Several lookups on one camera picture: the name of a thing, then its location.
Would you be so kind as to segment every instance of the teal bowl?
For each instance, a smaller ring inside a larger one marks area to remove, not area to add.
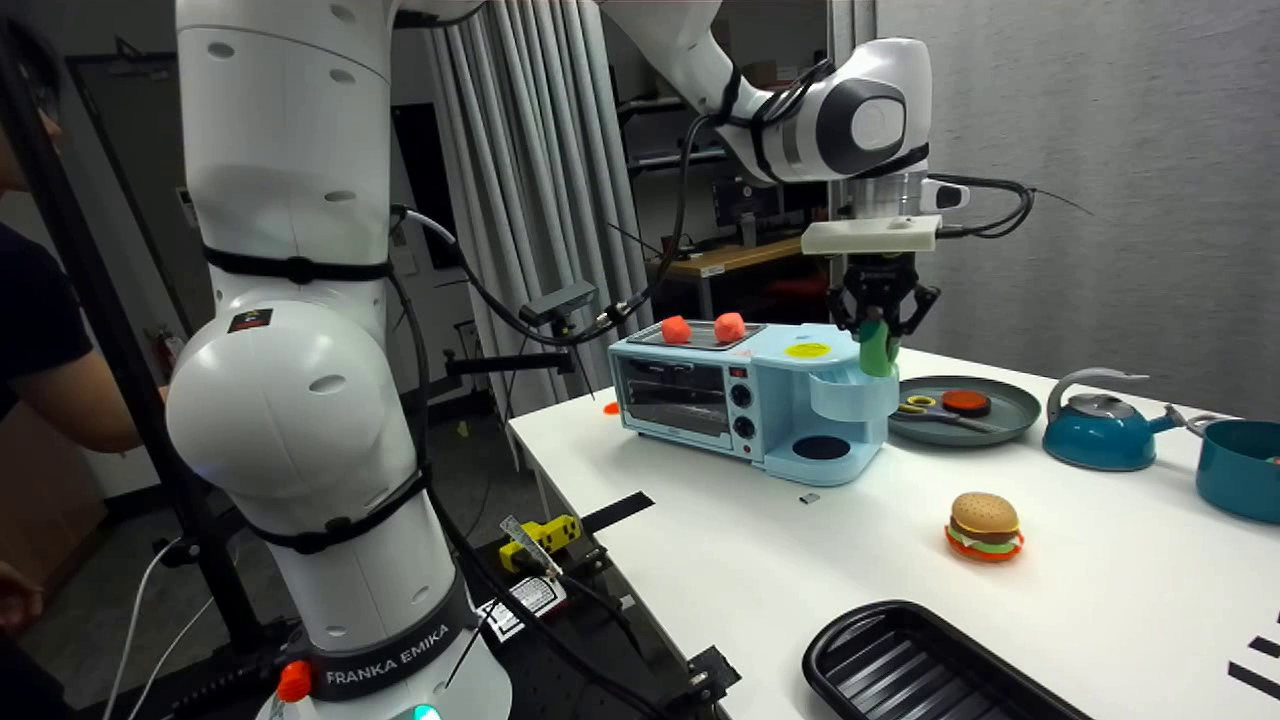
[[[1206,430],[1195,488],[1206,505],[1280,526],[1280,426],[1216,421]]]

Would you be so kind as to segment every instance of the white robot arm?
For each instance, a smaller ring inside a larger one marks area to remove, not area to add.
[[[602,0],[736,157],[777,179],[900,174],[929,144],[929,57],[860,48],[805,96],[736,79],[721,0]],[[398,11],[480,0],[177,0],[186,165],[218,321],[186,348],[169,434],[267,542],[307,634],[307,707],[507,715],[514,684],[424,496],[386,359],[388,48]]]
[[[873,40],[817,83],[760,93],[714,35],[721,0],[602,9],[760,179],[856,179],[929,157],[934,63],[922,40]]]

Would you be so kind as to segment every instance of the black baking tray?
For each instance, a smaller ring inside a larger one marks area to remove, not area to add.
[[[1087,720],[910,602],[863,605],[817,634],[805,680],[839,720]]]

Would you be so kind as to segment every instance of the yellow object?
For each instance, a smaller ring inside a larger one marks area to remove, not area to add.
[[[794,359],[823,359],[823,356],[831,356],[831,345],[820,345],[820,341],[796,341],[794,348],[787,348],[787,356]]]
[[[586,520],[578,520],[578,517],[525,520],[519,529],[554,558],[586,537]],[[519,558],[525,558],[525,550],[515,542],[495,550],[495,560],[503,574],[515,574]]]

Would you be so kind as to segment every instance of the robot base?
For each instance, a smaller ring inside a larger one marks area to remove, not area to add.
[[[267,699],[257,720],[503,720],[514,715],[514,680],[493,660],[489,644],[459,634],[447,653],[363,699],[326,703],[326,699]]]

